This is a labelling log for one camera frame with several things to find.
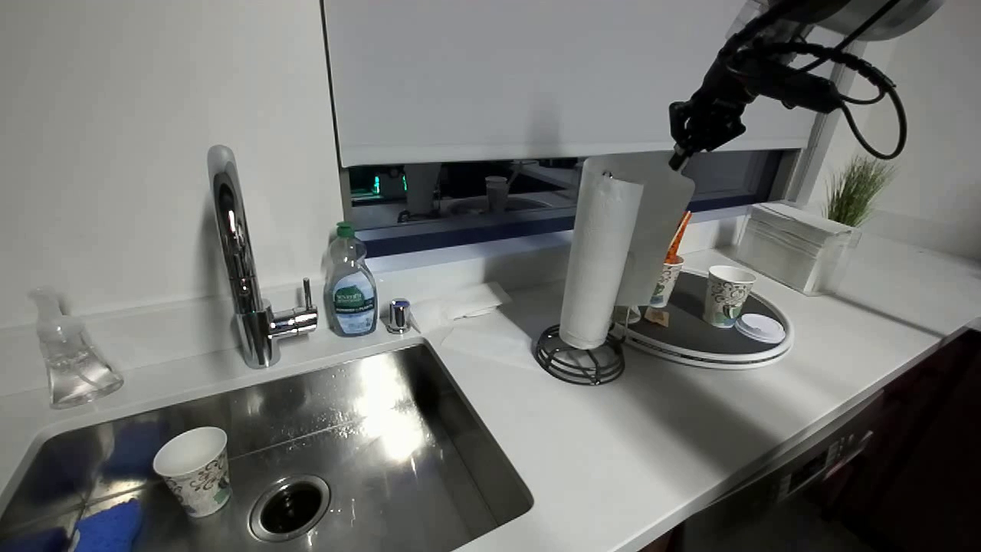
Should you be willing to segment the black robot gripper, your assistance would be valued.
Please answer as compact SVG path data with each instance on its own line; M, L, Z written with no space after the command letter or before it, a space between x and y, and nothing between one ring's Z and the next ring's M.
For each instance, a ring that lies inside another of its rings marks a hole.
M746 133L740 113L758 98L749 52L718 54L701 86L685 102L668 104L674 151L671 173L684 173L691 153L718 151Z

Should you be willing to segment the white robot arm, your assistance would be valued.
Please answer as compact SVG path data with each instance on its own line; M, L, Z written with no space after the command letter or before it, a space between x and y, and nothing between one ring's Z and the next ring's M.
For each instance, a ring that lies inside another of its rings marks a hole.
M758 98L815 113L839 111L854 140L877 158L896 158L906 143L906 113L896 83L869 61L849 52L854 39L891 39L938 12L943 0L766 0L714 54L701 86L685 102L668 104L681 173L688 157L712 153L746 133L740 113ZM873 86L869 104L888 98L899 120L891 151L877 151L854 125L854 98L815 66L832 61Z

